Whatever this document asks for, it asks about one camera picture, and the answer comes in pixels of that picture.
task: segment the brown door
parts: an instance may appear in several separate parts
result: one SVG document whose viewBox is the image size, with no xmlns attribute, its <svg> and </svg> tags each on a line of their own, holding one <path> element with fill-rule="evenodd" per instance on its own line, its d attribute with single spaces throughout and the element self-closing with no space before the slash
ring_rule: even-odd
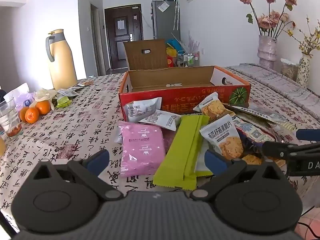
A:
<svg viewBox="0 0 320 240">
<path fill-rule="evenodd" d="M 142 40 L 140 6 L 105 9 L 111 69 L 127 68 L 124 42 Z"/>
</svg>

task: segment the paper note on door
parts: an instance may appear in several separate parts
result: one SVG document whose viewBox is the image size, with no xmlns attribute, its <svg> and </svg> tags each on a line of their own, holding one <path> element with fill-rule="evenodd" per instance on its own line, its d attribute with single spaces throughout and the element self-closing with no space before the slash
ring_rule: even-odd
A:
<svg viewBox="0 0 320 240">
<path fill-rule="evenodd" d="M 118 21 L 118 30 L 123 30 L 124 29 L 124 21 Z"/>
<path fill-rule="evenodd" d="M 167 4 L 166 2 L 164 2 L 163 4 L 161 4 L 158 8 L 160 11 L 164 12 L 165 10 L 167 10 L 167 8 L 169 7 L 170 5 Z"/>
</svg>

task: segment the orange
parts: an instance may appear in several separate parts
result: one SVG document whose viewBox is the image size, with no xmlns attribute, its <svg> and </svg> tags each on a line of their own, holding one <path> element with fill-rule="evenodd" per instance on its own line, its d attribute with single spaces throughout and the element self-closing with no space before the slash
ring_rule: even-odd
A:
<svg viewBox="0 0 320 240">
<path fill-rule="evenodd" d="M 51 105 L 49 101 L 41 101 L 36 103 L 36 109 L 38 109 L 40 114 L 47 114 L 51 110 Z"/>
<path fill-rule="evenodd" d="M 19 112 L 19 117 L 20 117 L 20 120 L 21 121 L 23 121 L 23 122 L 27 122 L 26 121 L 26 111 L 29 109 L 29 107 L 24 107 L 24 108 L 22 108 L 21 110 L 20 110 L 20 112 Z"/>
<path fill-rule="evenodd" d="M 28 123 L 35 123 L 36 121 L 38 121 L 38 119 L 39 119 L 39 111 L 38 111 L 38 109 L 35 108 L 35 107 L 30 107 L 26 111 L 25 118 L 26 118 L 26 121 Z"/>
</svg>

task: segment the gray handle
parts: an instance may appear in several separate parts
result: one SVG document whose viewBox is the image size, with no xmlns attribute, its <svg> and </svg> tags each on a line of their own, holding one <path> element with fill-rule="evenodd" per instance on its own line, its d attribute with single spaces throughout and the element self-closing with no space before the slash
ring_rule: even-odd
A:
<svg viewBox="0 0 320 240">
<path fill-rule="evenodd" d="M 51 51 L 50 51 L 50 45 L 49 45 L 49 40 L 50 40 L 50 39 L 52 39 L 51 36 L 49 36 L 49 37 L 47 37 L 47 38 L 45 39 L 45 48 L 46 48 L 46 50 L 47 50 L 47 54 L 48 54 L 48 57 L 49 57 L 50 61 L 51 61 L 51 62 L 54 62 L 54 57 L 52 56 Z"/>
</svg>

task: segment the green melon illustration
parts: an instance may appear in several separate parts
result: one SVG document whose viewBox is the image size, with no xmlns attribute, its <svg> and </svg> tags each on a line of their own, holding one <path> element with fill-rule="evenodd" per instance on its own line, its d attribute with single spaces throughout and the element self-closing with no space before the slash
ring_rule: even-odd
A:
<svg viewBox="0 0 320 240">
<path fill-rule="evenodd" d="M 231 105 L 239 105 L 244 104 L 247 99 L 248 92 L 244 87 L 237 88 L 232 92 L 229 98 L 229 104 Z"/>
</svg>

